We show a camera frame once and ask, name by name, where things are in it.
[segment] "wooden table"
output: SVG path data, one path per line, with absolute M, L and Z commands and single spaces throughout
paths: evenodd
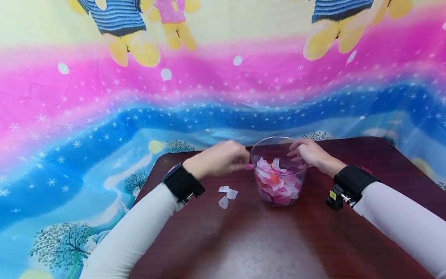
M 384 183 L 446 220 L 446 193 L 385 140 L 320 142 L 345 163 L 362 165 Z M 159 158 L 138 196 L 193 153 Z M 297 203 L 273 208 L 257 194 L 252 171 L 205 179 L 206 192 L 175 214 L 138 262 L 133 279 L 431 278 L 395 243 L 351 208 L 325 205 L 333 183 L 311 168 Z M 238 190 L 226 210 L 220 186 Z

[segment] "clear plastic cup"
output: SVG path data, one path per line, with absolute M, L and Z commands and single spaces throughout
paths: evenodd
M 275 207 L 296 203 L 305 179 L 308 164 L 287 156 L 293 142 L 289 137 L 267 137 L 251 150 L 259 195 Z

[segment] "fabric backdrop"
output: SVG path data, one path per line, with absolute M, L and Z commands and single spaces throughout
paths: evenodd
M 383 137 L 446 185 L 442 0 L 3 6 L 3 279 L 78 278 L 161 155 L 222 140 Z

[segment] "striped shirt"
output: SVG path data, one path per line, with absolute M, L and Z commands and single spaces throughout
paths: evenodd
M 141 16 L 140 0 L 107 0 L 107 8 L 101 10 L 95 0 L 78 0 L 86 13 L 91 14 L 101 34 L 118 37 L 146 30 Z
M 161 23 L 182 23 L 186 20 L 184 17 L 185 0 L 176 0 L 178 11 L 172 6 L 172 0 L 156 0 L 153 4 L 161 14 Z
M 316 0 L 311 23 L 322 19 L 340 21 L 369 9 L 373 0 Z

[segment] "blue striped shirt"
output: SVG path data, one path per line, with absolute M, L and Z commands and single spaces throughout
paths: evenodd
M 138 30 L 146 30 L 141 16 L 140 0 L 107 0 L 107 8 L 101 10 L 95 0 L 78 0 L 85 12 L 91 14 L 101 34 L 124 36 Z
M 340 21 L 365 9 L 369 9 L 373 0 L 316 0 L 311 22 L 322 19 Z

